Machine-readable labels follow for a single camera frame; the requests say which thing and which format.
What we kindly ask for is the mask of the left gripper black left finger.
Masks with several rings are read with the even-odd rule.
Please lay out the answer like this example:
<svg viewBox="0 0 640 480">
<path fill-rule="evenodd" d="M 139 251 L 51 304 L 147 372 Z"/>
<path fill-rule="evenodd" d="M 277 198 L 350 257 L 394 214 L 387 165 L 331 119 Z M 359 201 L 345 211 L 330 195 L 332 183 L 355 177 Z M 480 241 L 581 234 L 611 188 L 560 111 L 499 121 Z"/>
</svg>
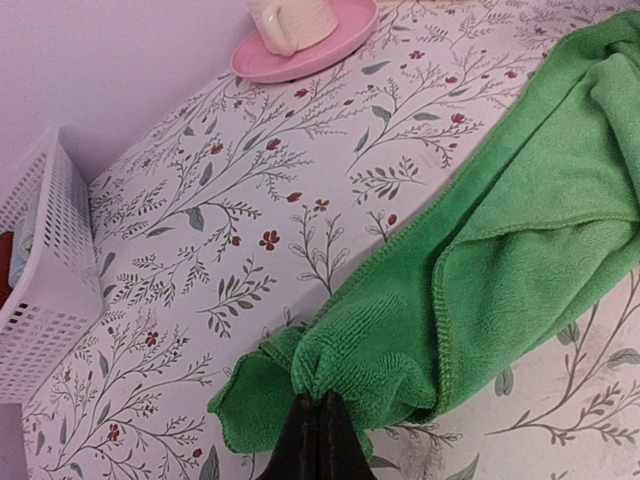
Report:
<svg viewBox="0 0 640 480">
<path fill-rule="evenodd" d="M 297 395 L 259 480 L 318 478 L 318 408 L 310 394 Z"/>
</svg>

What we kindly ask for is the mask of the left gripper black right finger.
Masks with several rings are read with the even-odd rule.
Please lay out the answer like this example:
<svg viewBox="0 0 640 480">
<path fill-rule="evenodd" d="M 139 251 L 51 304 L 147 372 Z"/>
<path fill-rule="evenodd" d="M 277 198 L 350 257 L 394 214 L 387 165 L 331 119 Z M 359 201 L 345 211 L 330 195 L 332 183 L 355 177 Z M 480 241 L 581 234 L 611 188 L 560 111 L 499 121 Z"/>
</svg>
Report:
<svg viewBox="0 0 640 480">
<path fill-rule="evenodd" d="M 320 407 L 319 478 L 376 480 L 362 451 L 346 404 L 335 392 L 328 392 Z"/>
</svg>

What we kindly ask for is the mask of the green microfibre towel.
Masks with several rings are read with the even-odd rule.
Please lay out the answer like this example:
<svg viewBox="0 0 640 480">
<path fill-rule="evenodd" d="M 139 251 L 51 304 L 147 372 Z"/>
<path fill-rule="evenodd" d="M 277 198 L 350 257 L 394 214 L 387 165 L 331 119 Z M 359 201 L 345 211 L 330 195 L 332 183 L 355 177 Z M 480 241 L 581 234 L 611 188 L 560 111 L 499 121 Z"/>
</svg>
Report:
<svg viewBox="0 0 640 480">
<path fill-rule="evenodd" d="M 244 355 L 209 403 L 235 453 L 273 449 L 294 398 L 357 432 L 473 396 L 639 261 L 639 14 L 562 39 L 435 202 L 308 327 Z"/>
</svg>

